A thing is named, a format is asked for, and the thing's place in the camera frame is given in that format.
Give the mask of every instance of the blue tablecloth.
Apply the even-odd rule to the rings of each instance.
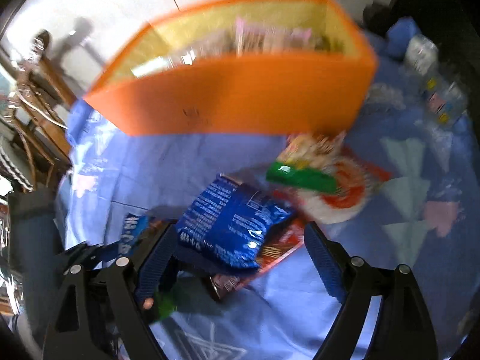
[[[370,40],[381,55],[383,41]],[[445,358],[478,309],[479,150],[467,116],[453,131],[434,128],[403,68],[379,58],[374,81],[395,88],[396,100],[364,105],[346,144],[393,178],[358,216],[322,228],[372,266],[413,267]],[[160,123],[164,116],[156,117]],[[177,218],[219,172],[267,188],[265,169],[286,142],[282,136],[228,134],[133,138],[83,103],[75,106],[70,127],[72,188],[61,189],[68,195],[61,199],[67,247],[118,240],[128,212],[155,208]],[[178,311],[152,326],[170,359],[311,359],[339,310],[304,248],[223,304],[213,302],[195,277],[180,277],[174,291]],[[378,307],[375,298],[355,359],[369,345]]]

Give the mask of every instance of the orange storage bin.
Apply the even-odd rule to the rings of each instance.
[[[132,69],[187,46],[236,17],[311,28],[342,52],[225,55],[136,79]],[[337,134],[354,123],[376,56],[333,0],[216,0],[147,24],[85,100],[129,135]]]

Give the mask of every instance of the blue plastic wrapper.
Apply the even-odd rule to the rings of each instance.
[[[118,256],[130,256],[133,253],[138,236],[150,225],[152,216],[127,214],[118,243]]]
[[[221,175],[177,222],[178,242],[233,268],[258,268],[268,230],[292,214],[258,189]]]

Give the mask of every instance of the ribbed blue pad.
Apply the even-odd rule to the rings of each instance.
[[[328,295],[337,298],[343,304],[347,297],[347,291],[343,285],[342,270],[315,229],[306,226],[304,238],[307,251],[315,268],[317,268]]]
[[[177,232],[174,226],[170,226],[140,268],[135,290],[135,298],[138,302],[153,297],[176,246]]]

